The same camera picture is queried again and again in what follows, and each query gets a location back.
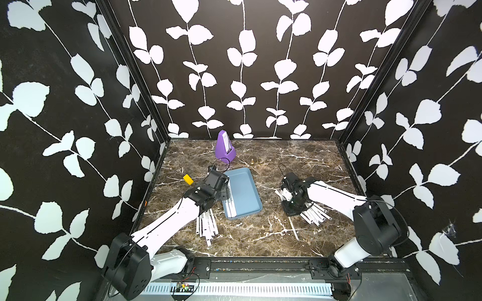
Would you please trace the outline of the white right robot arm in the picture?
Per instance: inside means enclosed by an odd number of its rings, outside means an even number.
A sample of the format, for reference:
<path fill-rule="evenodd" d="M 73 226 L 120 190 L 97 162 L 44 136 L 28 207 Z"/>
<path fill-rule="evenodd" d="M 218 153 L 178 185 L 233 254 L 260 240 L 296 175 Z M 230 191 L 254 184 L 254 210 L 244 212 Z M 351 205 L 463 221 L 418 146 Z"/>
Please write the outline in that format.
<path fill-rule="evenodd" d="M 407 222 L 391 204 L 377 196 L 366 197 L 335 188 L 314 177 L 301 179 L 295 173 L 282 178 L 276 189 L 288 217 L 301 216 L 309 224 L 327 219 L 323 205 L 353 222 L 355 236 L 323 264 L 330 277 L 341 278 L 356 263 L 378 256 L 409 238 Z"/>

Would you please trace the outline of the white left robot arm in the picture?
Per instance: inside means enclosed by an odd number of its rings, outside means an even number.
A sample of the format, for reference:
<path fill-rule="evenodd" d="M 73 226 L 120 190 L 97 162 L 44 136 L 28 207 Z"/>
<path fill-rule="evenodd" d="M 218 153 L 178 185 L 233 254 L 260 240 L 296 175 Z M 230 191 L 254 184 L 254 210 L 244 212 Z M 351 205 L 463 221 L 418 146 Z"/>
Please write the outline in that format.
<path fill-rule="evenodd" d="M 186 191 L 179 202 L 160 218 L 131 235 L 119 234 L 111 243 L 103 278 L 126 300 L 133 300 L 159 278 L 184 271 L 188 253 L 159 249 L 187 224 L 228 198 L 229 177 L 212 169 L 206 178 Z"/>

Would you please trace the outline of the blue plastic storage box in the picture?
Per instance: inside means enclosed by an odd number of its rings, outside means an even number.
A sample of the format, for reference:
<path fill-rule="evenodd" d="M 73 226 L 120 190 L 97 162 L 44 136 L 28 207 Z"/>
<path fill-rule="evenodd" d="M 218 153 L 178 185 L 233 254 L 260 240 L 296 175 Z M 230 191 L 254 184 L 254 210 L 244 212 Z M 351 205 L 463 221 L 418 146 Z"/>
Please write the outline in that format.
<path fill-rule="evenodd" d="M 237 216 L 229 220 L 240 219 L 259 213 L 262 210 L 262 202 L 250 169 L 233 169 L 225 172 L 225 175 L 229 177 L 228 188 L 232 191 L 237 212 Z"/>

